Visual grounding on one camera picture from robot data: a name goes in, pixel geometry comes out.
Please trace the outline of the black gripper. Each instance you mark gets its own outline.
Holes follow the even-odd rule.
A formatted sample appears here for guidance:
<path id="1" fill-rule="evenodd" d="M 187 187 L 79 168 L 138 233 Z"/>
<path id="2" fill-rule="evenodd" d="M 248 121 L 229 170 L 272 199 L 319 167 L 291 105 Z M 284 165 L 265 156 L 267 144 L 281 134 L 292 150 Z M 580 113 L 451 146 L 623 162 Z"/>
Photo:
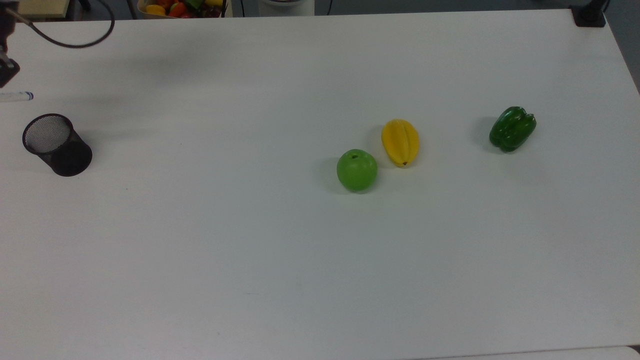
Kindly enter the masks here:
<path id="1" fill-rule="evenodd" d="M 13 34 L 16 18 L 10 13 L 18 13 L 19 0 L 0 1 L 0 47 L 5 55 L 8 52 L 7 40 Z M 8 57 L 0 59 L 0 88 L 4 88 L 21 70 L 19 64 Z"/>

